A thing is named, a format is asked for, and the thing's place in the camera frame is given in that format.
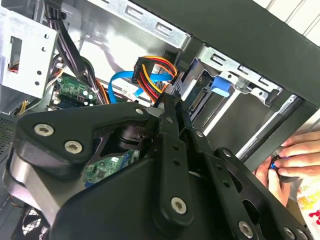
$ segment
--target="screw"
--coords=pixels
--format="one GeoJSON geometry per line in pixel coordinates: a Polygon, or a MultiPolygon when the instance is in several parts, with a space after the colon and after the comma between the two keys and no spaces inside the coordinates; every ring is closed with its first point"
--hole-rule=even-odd
{"type": "Polygon", "coordinates": [[[200,132],[200,131],[195,131],[195,133],[200,137],[200,138],[202,138],[204,135],[202,134],[202,132],[200,132]]]}
{"type": "Polygon", "coordinates": [[[141,114],[143,115],[144,114],[144,111],[142,111],[141,109],[139,108],[136,108],[135,111],[138,113],[138,114],[141,114]]]}
{"type": "Polygon", "coordinates": [[[286,233],[292,240],[296,239],[296,236],[295,236],[294,233],[290,230],[290,228],[288,228],[288,227],[285,226],[283,229],[284,229],[285,233],[286,233]]]}
{"type": "Polygon", "coordinates": [[[78,141],[67,141],[64,144],[64,148],[67,152],[71,153],[71,154],[78,154],[82,151],[82,145],[80,142],[78,141]]]}
{"type": "Polygon", "coordinates": [[[245,221],[240,221],[239,229],[248,239],[252,239],[254,237],[254,232],[252,231],[251,227],[245,221]]]}
{"type": "Polygon", "coordinates": [[[172,124],[174,123],[174,121],[172,120],[171,117],[167,117],[166,119],[167,119],[167,121],[168,121],[169,123],[172,123],[172,124]]]}
{"type": "Polygon", "coordinates": [[[307,235],[304,233],[304,231],[302,231],[300,228],[296,229],[298,231],[298,233],[301,235],[303,240],[308,240],[307,235]]]}
{"type": "Polygon", "coordinates": [[[185,214],[187,212],[187,205],[180,197],[173,197],[171,199],[171,207],[178,214],[185,214]]]}
{"type": "Polygon", "coordinates": [[[50,126],[48,124],[44,124],[44,123],[35,125],[35,127],[33,129],[36,134],[43,136],[43,137],[51,136],[55,132],[55,130],[52,126],[50,126]]]}
{"type": "Polygon", "coordinates": [[[228,152],[227,150],[223,149],[223,153],[224,153],[228,158],[231,157],[230,152],[228,152]]]}

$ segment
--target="fan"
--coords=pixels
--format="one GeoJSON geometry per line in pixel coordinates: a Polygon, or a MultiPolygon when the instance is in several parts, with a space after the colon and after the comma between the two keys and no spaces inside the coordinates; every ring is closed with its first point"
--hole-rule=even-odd
{"type": "Polygon", "coordinates": [[[11,239],[12,240],[45,240],[44,228],[49,224],[42,212],[29,205],[25,206],[11,239]]]}

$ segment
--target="blue plastic tab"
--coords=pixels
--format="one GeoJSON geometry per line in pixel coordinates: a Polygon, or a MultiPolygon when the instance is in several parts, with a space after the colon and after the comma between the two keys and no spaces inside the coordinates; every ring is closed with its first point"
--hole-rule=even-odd
{"type": "Polygon", "coordinates": [[[213,83],[211,85],[212,92],[227,98],[230,96],[229,89],[230,89],[230,82],[228,82],[224,78],[220,76],[216,76],[213,79],[213,83]]]}

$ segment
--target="finger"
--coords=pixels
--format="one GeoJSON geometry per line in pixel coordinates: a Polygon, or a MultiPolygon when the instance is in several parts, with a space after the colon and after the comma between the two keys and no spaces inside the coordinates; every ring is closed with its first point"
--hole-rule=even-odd
{"type": "Polygon", "coordinates": [[[316,140],[320,140],[320,131],[309,132],[309,133],[301,134],[297,136],[291,136],[281,146],[289,147],[292,145],[312,142],[316,140]]]}
{"type": "Polygon", "coordinates": [[[271,162],[271,157],[268,157],[255,172],[256,178],[267,188],[268,187],[268,169],[271,162]]]}
{"type": "Polygon", "coordinates": [[[278,173],[287,177],[318,177],[320,175],[320,166],[284,167],[279,168],[278,173]]]}
{"type": "Polygon", "coordinates": [[[283,158],[274,163],[277,168],[317,166],[320,165],[320,152],[283,158]]]}
{"type": "Polygon", "coordinates": [[[269,191],[281,201],[282,199],[282,190],[280,187],[279,177],[274,169],[269,169],[268,171],[268,180],[269,180],[269,191]]]}
{"type": "Polygon", "coordinates": [[[282,149],[282,151],[279,153],[279,156],[281,158],[285,158],[301,154],[313,154],[317,152],[320,152],[320,140],[298,143],[296,145],[286,147],[282,149]]]}

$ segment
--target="motherboard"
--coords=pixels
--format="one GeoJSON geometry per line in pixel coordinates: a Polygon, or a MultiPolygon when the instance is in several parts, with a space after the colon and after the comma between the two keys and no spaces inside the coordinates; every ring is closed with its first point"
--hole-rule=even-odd
{"type": "Polygon", "coordinates": [[[88,165],[84,170],[83,182],[86,187],[101,181],[102,179],[114,174],[120,169],[126,167],[129,163],[139,158],[139,151],[129,150],[123,156],[107,157],[88,165]]]}
{"type": "Polygon", "coordinates": [[[53,88],[50,106],[56,109],[70,109],[98,105],[97,95],[75,77],[58,78],[53,88]]]}

